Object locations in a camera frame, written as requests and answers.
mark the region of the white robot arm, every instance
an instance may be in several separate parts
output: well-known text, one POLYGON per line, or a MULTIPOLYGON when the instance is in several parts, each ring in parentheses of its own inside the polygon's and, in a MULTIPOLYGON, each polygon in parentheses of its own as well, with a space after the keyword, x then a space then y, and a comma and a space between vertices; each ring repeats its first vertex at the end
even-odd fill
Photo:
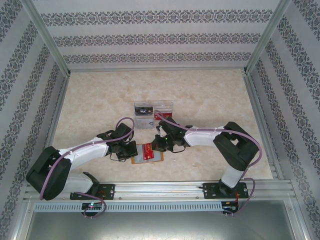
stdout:
POLYGON ((133 131, 130 135, 131 137, 128 136, 121 140, 116 140, 127 135, 131 130, 124 123, 120 123, 115 130, 98 134, 92 140, 78 146, 66 149, 55 149, 49 146, 43 150, 33 164, 26 175, 26 180, 39 193, 45 186, 43 193, 45 200, 52 200, 60 193, 90 192, 95 195, 96 193, 93 192, 92 187, 98 181, 92 175, 87 172, 72 174, 70 171, 93 159, 102 158, 109 154, 116 154, 120 162, 136 156, 138 154, 136 142, 130 141, 134 134, 133 131), (56 166, 50 174, 50 170, 55 163, 56 166))
POLYGON ((247 137, 223 132, 223 130, 235 131, 250 137, 235 122, 228 122, 227 125, 216 128, 186 126, 185 128, 188 129, 186 130, 174 126, 177 123, 171 117, 167 117, 166 120, 161 120, 156 127, 159 135, 155 136, 152 149, 160 152, 174 152, 175 145, 185 148, 197 145, 217 147, 229 164, 220 180, 222 192, 230 191, 237 185, 259 150, 257 145, 247 137))

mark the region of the aluminum frame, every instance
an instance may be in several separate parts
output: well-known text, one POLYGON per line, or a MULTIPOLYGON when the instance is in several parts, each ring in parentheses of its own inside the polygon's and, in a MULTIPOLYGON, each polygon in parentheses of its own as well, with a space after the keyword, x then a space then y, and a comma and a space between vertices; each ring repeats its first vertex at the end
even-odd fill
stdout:
MULTIPOLYGON (((216 203, 233 199, 205 199, 203 190, 199 187, 203 183, 217 183, 218 181, 168 181, 168 182, 103 182, 103 184, 115 184, 114 200, 106 200, 108 203, 130 203, 137 205, 143 203, 216 203)), ((251 192, 253 183, 244 181, 247 189, 251 192)), ((281 200, 285 204, 286 212, 291 224, 295 239, 309 240, 310 236, 302 217, 301 210, 290 180, 256 180, 255 191, 252 201, 281 200)), ((27 186, 23 197, 21 210, 18 215, 16 226, 13 230, 12 240, 26 239, 28 229, 32 222, 35 207, 41 202, 42 205, 61 203, 88 203, 91 200, 70 200, 70 194, 65 193, 52 201, 39 200, 39 193, 30 185, 27 186)))
POLYGON ((67 66, 67 63, 61 54, 59 48, 57 47, 55 40, 51 36, 49 29, 47 28, 44 20, 42 19, 41 15, 39 14, 34 1, 33 0, 21 0, 21 4, 30 16, 33 24, 35 25, 36 29, 38 30, 39 34, 41 35, 44 43, 47 45, 50 53, 52 54, 55 62, 58 64, 61 72, 63 73, 64 77, 68 77, 70 74, 70 70, 67 66))
POLYGON ((291 0, 280 0, 279 4, 277 5, 276 9, 273 12, 273 15, 271 16, 270 21, 268 22, 266 28, 263 31, 262 36, 260 37, 256 47, 254 48, 251 57, 245 66, 246 73, 251 73, 251 71, 254 69, 261 53, 265 49, 265 46, 269 42, 271 35, 277 28, 277 25, 279 24, 281 18, 283 17, 285 11, 287 10, 289 4, 291 3, 291 0))
POLYGON ((264 146, 265 154, 267 156, 267 159, 269 161, 270 169, 272 172, 272 176, 275 179, 283 180, 285 179, 283 176, 283 173, 281 171, 281 167, 279 164, 279 160, 277 158, 275 149, 273 147, 272 140, 270 138, 270 134, 268 131, 267 123, 264 118, 264 114, 262 111, 262 108, 260 106, 257 93, 255 91, 253 81, 251 79, 251 76, 249 74, 246 74, 246 72, 242 71, 242 76, 244 80, 244 84, 249 96, 249 100, 252 106, 253 114, 261 135, 262 143, 264 146))

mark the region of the marble floor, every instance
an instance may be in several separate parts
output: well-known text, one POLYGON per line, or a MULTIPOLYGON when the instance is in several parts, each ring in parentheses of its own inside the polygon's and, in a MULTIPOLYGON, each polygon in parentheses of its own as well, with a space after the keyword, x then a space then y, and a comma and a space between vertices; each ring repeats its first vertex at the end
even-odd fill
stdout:
MULTIPOLYGON (((185 70, 72 73, 53 146, 73 147, 115 129, 120 118, 134 118, 135 101, 172 101, 173 119, 183 126, 211 128, 234 121, 262 145, 240 70, 185 70)), ((134 140, 149 143, 155 134, 155 128, 136 128, 134 140)), ((227 165, 215 147, 194 146, 165 152, 164 161, 155 163, 122 163, 106 156, 74 172, 89 172, 100 182, 208 181, 220 179, 227 165)), ((265 152, 246 176, 272 179, 265 152)))

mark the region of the patterned wallpaper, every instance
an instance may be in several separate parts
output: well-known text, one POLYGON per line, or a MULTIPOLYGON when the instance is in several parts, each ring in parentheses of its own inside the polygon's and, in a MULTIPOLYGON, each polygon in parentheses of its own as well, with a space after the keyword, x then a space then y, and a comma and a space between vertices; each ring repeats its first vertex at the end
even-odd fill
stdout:
POLYGON ((292 1, 251 73, 311 239, 320 239, 319 13, 319 1, 292 1))
POLYGON ((49 136, 65 78, 19 0, 0 3, 0 240, 49 136))
POLYGON ((71 70, 245 67, 279 0, 35 0, 71 70))

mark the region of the black mounting plate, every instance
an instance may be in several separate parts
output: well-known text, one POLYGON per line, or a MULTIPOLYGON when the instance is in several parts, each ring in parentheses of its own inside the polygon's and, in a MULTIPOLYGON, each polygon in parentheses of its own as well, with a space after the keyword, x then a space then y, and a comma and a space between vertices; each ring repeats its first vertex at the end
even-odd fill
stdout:
POLYGON ((204 199, 236 199, 236 193, 238 193, 239 199, 247 199, 249 197, 247 184, 245 182, 238 182, 233 188, 232 193, 228 196, 223 195, 219 187, 220 184, 218 182, 206 182, 202 184, 204 199))
MULTIPOLYGON (((95 197, 103 200, 113 200, 115 195, 115 185, 114 184, 99 184, 98 192, 95 197)), ((70 200, 93 200, 91 197, 82 196, 74 192, 70 193, 70 200)))

